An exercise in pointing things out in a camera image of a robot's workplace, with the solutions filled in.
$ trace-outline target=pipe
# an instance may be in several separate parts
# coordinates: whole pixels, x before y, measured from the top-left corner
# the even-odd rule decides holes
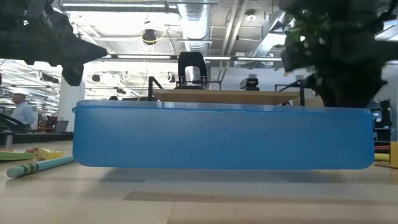
[[[230,55],[231,52],[232,52],[232,48],[234,47],[236,36],[238,36],[239,28],[241,27],[242,20],[243,20],[243,17],[244,17],[244,13],[246,12],[248,4],[249,4],[249,0],[244,0],[243,1],[242,8],[241,8],[241,13],[239,15],[238,21],[236,22],[236,25],[235,25],[235,28],[234,28],[234,32],[232,34],[233,36],[232,36],[232,39],[231,39],[231,43],[229,43],[227,55]]]
[[[229,35],[231,34],[232,25],[234,24],[236,10],[238,9],[238,4],[239,4],[239,0],[234,0],[234,3],[233,3],[232,8],[231,8],[231,18],[229,19],[229,22],[228,22],[228,25],[227,25],[226,31],[225,31],[223,46],[221,48],[221,55],[224,55],[224,53],[225,53],[225,49],[226,49],[226,45],[228,43]]]
[[[269,32],[275,27],[278,22],[282,22],[285,16],[284,11],[276,11],[267,15],[266,20],[262,25],[263,40],[255,51],[250,55],[251,57],[265,57],[268,52],[277,44],[285,43],[285,35],[270,34]]]
[[[210,25],[210,6],[201,4],[179,4],[178,9],[182,17],[183,36],[186,39],[207,39]],[[187,42],[187,51],[208,53],[208,43]]]

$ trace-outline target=person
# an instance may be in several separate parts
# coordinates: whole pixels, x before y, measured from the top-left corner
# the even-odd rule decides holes
[[[33,108],[27,104],[26,95],[22,93],[16,93],[12,97],[12,101],[16,104],[17,108],[12,112],[11,117],[17,119],[23,123],[26,128],[30,128],[31,124],[35,122],[35,115]]]

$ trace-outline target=ceiling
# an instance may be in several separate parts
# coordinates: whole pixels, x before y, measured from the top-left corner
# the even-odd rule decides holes
[[[95,11],[94,7],[86,7],[85,11],[63,11],[69,15],[70,22],[76,35],[89,42],[107,49],[110,54],[144,54],[144,55],[178,55],[186,51],[186,38],[184,37],[182,20],[176,13],[152,12],[149,5],[153,1],[83,1],[63,0],[62,4],[87,2],[88,4],[109,3],[134,3],[144,5],[146,11],[132,9],[129,12]],[[170,7],[179,0],[169,1]],[[224,36],[228,21],[233,17],[231,9],[233,0],[220,0],[218,4],[212,4],[210,9],[210,23],[208,35],[208,55],[222,55]],[[249,1],[247,9],[253,9],[256,20],[243,19],[238,32],[238,39],[234,43],[231,54],[237,52],[251,52],[262,41],[262,25],[266,15],[277,11],[276,0]],[[238,6],[235,18],[239,17],[242,5]],[[142,41],[142,33],[146,29],[154,29],[157,37],[155,45],[146,45]],[[147,95],[147,80],[149,76],[155,77],[163,87],[173,88],[174,83],[166,79],[167,74],[177,74],[176,63],[145,63],[145,62],[110,62],[95,61],[85,65],[86,99],[107,99],[116,95],[119,97],[133,97]],[[40,73],[53,76],[61,80],[61,67],[51,67],[47,63],[37,62],[28,66],[22,61],[0,60],[0,72],[3,74],[3,85],[24,85],[23,88],[6,88],[0,105],[12,107],[9,97],[12,92],[28,93],[30,99],[39,102],[50,102],[53,108],[48,111],[56,111],[60,87],[58,84],[47,83],[40,80]],[[218,76],[219,67],[213,67],[211,74]],[[276,83],[291,83],[295,81],[295,74],[284,76],[283,70],[276,72],[273,69],[247,70],[234,68],[225,75],[225,88],[238,88],[239,81],[248,74],[255,73],[261,76],[261,83],[265,89]],[[100,75],[101,81],[94,82],[93,75]],[[118,86],[126,91],[126,94],[116,93],[116,90],[99,89],[102,86]]]

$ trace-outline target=ceiling duct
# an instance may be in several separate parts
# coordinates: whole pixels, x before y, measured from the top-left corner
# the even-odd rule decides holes
[[[210,5],[208,4],[179,4],[178,9],[182,18],[182,30],[186,41],[185,48],[189,52],[201,52],[202,55],[208,54],[209,43],[206,40],[209,35],[210,25]],[[199,80],[199,72],[189,71],[191,80]]]
[[[282,28],[283,21],[285,17],[284,11],[276,11],[272,14],[267,15],[266,20],[262,24],[262,42],[259,46],[250,54],[250,57],[266,57],[267,54],[275,45],[284,45],[286,36],[284,34],[272,33],[276,29]],[[262,63],[247,63],[242,67],[248,69],[254,68],[266,68],[271,67],[272,62],[262,62]]]

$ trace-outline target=table surface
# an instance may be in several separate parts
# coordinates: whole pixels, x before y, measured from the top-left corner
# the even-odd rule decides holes
[[[42,146],[72,154],[72,142]],[[0,223],[398,223],[398,170],[228,171],[0,163]]]

